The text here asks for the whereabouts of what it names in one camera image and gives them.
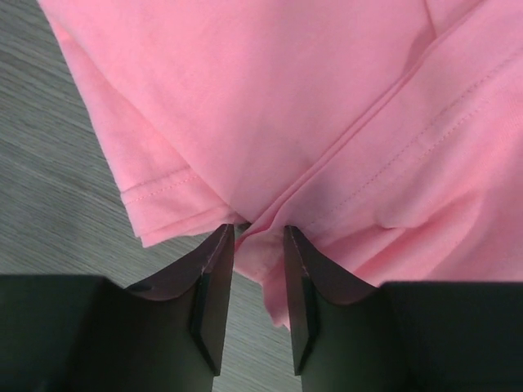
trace pink fabric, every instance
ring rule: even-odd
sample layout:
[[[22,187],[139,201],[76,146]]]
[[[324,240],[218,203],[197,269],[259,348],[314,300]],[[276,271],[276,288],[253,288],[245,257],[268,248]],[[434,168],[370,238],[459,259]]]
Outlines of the pink fabric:
[[[521,0],[40,0],[145,246],[251,221],[372,284],[523,279]]]

